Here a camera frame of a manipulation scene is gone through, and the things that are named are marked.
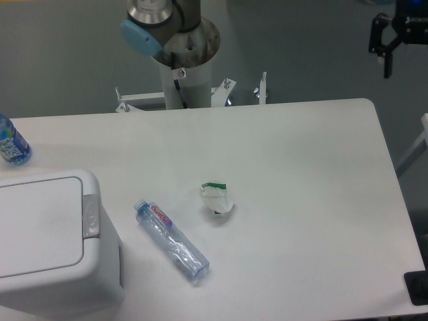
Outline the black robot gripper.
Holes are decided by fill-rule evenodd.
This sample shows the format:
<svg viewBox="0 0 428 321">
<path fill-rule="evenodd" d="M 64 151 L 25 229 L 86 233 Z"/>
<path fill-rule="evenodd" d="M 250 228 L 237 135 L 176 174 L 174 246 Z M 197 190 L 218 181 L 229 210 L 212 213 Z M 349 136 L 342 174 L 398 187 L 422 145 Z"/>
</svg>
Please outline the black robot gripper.
<svg viewBox="0 0 428 321">
<path fill-rule="evenodd" d="M 397 36 L 383 43 L 383 31 L 392 25 Z M 395 15 L 377 14 L 370 27 L 368 52 L 384 60 L 384 79 L 390 78 L 393 70 L 393 51 L 401 43 L 427 45 L 427 0 L 396 0 Z"/>
</svg>

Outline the silver robot arm blue cap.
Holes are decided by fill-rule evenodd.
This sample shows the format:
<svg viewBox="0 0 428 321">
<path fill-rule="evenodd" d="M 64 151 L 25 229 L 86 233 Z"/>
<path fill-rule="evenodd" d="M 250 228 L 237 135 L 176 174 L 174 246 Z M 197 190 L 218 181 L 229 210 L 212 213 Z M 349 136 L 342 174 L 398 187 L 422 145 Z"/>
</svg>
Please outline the silver robot arm blue cap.
<svg viewBox="0 0 428 321">
<path fill-rule="evenodd" d="M 205 64 L 221 41 L 216 26 L 202 17 L 200 1 L 129 1 L 120 30 L 134 50 L 173 70 Z M 368 52 L 384 60 L 384 78 L 390 78 L 393 51 L 402 43 L 427 44 L 426 1 L 396 1 L 392 17 L 372 19 Z"/>
</svg>

